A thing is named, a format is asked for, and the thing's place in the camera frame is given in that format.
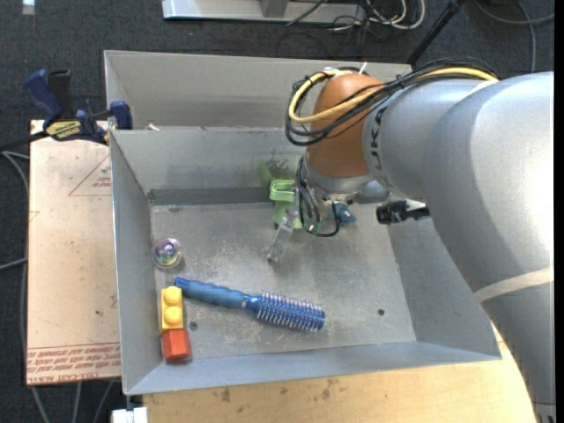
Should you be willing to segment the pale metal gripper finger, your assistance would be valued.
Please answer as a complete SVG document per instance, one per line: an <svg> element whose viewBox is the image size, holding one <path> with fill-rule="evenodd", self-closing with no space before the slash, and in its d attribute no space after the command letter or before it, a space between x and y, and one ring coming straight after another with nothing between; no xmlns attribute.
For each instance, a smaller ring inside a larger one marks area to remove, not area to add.
<svg viewBox="0 0 564 423"><path fill-rule="evenodd" d="M293 234L296 218L296 210L287 210L281 218L276 235L267 251L266 257L269 262L277 263L281 259Z"/></svg>

